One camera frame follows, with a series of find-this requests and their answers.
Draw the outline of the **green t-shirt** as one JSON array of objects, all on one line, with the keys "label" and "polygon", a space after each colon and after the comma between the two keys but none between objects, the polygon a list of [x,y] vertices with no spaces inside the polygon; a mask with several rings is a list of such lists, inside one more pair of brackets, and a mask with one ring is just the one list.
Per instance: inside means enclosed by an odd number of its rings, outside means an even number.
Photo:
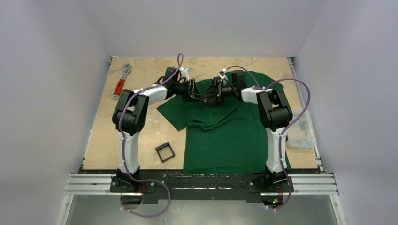
[{"label": "green t-shirt", "polygon": [[262,125],[258,106],[223,97],[221,105],[175,96],[157,108],[176,129],[186,130],[184,174],[254,174],[280,165],[279,137]]}]

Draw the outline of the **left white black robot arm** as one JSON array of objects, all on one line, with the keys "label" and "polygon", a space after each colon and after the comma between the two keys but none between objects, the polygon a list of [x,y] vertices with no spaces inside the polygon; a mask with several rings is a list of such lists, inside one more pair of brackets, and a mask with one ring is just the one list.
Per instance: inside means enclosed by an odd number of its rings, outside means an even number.
[{"label": "left white black robot arm", "polygon": [[144,187],[139,177],[138,138],[143,129],[149,105],[166,100],[173,95],[184,99],[198,99],[200,91],[195,80],[189,78],[189,68],[168,67],[165,75],[152,86],[140,90],[124,89],[116,104],[112,122],[121,141],[120,165],[112,177],[111,189],[139,191]]}]

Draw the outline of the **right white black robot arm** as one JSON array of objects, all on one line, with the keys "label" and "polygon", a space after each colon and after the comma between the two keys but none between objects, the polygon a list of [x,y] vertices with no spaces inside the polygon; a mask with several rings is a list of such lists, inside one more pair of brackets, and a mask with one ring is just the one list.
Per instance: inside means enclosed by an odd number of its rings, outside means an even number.
[{"label": "right white black robot arm", "polygon": [[240,102],[256,104],[260,122],[267,132],[267,160],[265,172],[251,184],[270,191],[276,190],[288,178],[285,159],[285,133],[293,113],[283,89],[249,87],[242,70],[226,70],[213,78],[210,86],[200,95],[206,105],[220,105],[224,97],[234,97]]}]

